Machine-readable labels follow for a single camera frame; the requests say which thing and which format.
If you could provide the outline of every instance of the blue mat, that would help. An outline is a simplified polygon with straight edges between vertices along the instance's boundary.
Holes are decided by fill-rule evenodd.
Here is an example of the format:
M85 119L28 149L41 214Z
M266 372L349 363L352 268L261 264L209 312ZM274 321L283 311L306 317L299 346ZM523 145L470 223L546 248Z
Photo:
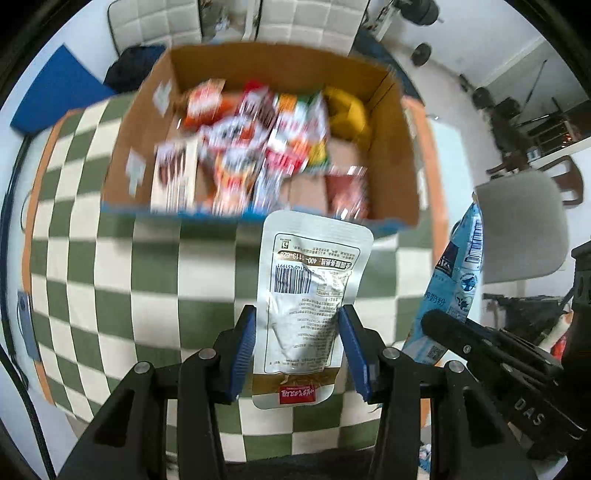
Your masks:
M10 125L23 134L35 134L54 125L68 110L85 108L114 94L62 45L29 87Z

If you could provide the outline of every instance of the checkered rug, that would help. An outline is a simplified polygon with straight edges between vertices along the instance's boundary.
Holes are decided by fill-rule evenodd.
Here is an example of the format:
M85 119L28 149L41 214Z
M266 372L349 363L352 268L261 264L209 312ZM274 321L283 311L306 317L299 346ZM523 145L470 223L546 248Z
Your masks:
M34 329L56 404L90 422L138 361L181 362L231 328L256 299L261 228L157 221L100 212L121 119L133 95L67 118L41 184L31 244ZM418 164L421 222L377 240L355 308L386 344L405 339L431 276L431 217ZM218 406L223 451L245 461L373 445L380 411L354 392L347 369L316 406L259 410L249 382ZM167 450L176 451L176 402Z

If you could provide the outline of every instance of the blue snack package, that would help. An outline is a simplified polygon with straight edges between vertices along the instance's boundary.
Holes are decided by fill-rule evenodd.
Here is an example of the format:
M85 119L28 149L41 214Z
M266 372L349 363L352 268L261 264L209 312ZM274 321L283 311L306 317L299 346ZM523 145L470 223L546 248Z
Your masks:
M474 300L481 268L482 215L478 205L472 203L435 266L402 347L404 353L422 364L435 365L441 360L447 349L423 333L421 319L425 313L436 309L465 322Z

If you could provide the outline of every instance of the white chair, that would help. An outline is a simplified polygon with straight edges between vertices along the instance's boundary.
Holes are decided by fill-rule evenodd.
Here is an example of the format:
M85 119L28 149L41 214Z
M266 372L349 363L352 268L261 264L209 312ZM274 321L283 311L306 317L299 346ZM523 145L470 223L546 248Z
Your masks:
M264 0L256 39L348 55L367 4L367 0Z
M484 234L484 283L557 271L569 252L562 197L552 178L529 170L476 187Z
M107 15L119 54L134 45L201 43L197 0L116 0Z

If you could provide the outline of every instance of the open cardboard box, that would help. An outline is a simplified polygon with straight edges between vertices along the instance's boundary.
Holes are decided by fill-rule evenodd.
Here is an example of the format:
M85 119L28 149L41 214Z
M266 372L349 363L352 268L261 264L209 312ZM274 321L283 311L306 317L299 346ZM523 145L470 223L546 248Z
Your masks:
M369 150L359 153L359 162L368 168L370 214L365 223L381 235L416 226L419 208L413 146L400 90L389 71L328 51L259 42L176 47L160 57L121 123L101 193L102 210L162 215L150 212L154 146L175 135L175 101L210 78L226 79L225 90L230 92L258 80L279 93L313 93L333 86L358 97L367 108L373 137ZM334 143L333 163L346 164L343 145ZM293 178L288 187L290 199L323 195L320 183ZM228 221L205 213L178 215L195 221ZM247 212L239 219L263 221L264 216Z

